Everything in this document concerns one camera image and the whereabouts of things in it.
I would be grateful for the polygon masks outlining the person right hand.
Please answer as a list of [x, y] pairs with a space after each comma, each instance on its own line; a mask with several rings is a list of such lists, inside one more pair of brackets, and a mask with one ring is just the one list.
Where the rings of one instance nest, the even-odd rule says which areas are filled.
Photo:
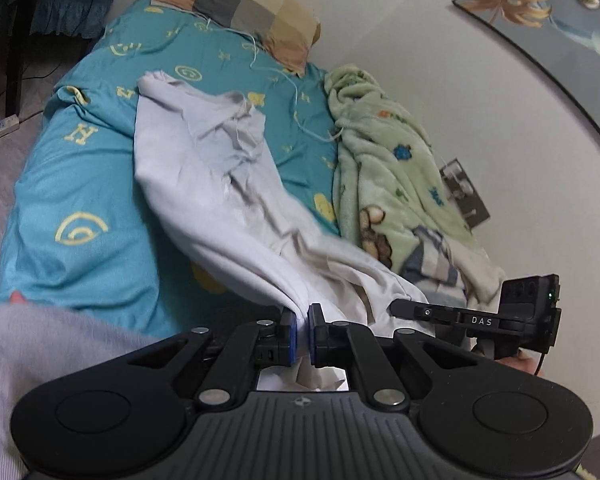
[[530, 354], [522, 350], [518, 351], [514, 356], [499, 359], [498, 364], [502, 364], [511, 367], [514, 370], [520, 370], [521, 372], [534, 376], [543, 375], [541, 372], [541, 363], [533, 356], [530, 356]]

